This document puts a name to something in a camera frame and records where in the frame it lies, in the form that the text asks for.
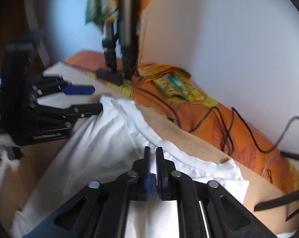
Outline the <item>white t-shirt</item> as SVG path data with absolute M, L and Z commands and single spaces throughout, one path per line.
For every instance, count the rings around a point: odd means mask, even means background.
M 129 171 L 144 155 L 145 147 L 161 147 L 164 157 L 193 180 L 219 182 L 243 202 L 249 182 L 229 159 L 213 163 L 190 156 L 160 138 L 146 123 L 134 102 L 101 97 L 103 111 L 87 120 L 58 153 L 24 208 L 14 215 L 11 235 L 22 237 L 90 181 L 107 183 Z

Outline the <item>colourful floral cloth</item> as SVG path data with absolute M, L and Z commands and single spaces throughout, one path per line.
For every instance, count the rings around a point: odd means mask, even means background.
M 85 22 L 94 23 L 103 32 L 105 23 L 118 19 L 118 0 L 87 0 Z

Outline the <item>orange floral bed sheet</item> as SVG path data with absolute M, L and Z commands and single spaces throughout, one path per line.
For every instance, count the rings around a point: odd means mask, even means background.
M 159 80 L 135 76 L 104 84 L 208 142 L 288 194 L 299 190 L 299 172 L 281 152 L 236 113 L 189 84 L 176 86 L 171 72 Z

